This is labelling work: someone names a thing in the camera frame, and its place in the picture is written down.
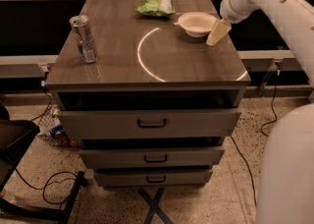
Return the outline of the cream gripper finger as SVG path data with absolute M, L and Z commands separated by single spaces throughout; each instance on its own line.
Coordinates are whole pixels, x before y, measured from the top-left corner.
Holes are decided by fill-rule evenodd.
M 206 44 L 209 46 L 216 45 L 230 30 L 232 26 L 225 19 L 217 20 L 210 31 Z

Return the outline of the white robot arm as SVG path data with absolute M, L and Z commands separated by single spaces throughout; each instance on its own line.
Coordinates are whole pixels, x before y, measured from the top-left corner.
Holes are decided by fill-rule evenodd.
M 214 46 L 231 29 L 261 10 L 292 52 L 311 84 L 314 84 L 314 7 L 305 0 L 223 0 L 206 43 Z

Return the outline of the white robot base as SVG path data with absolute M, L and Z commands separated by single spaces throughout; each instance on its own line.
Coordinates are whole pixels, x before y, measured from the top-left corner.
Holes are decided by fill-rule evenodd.
M 314 224 L 314 105 L 274 126 L 263 153 L 256 224 Z

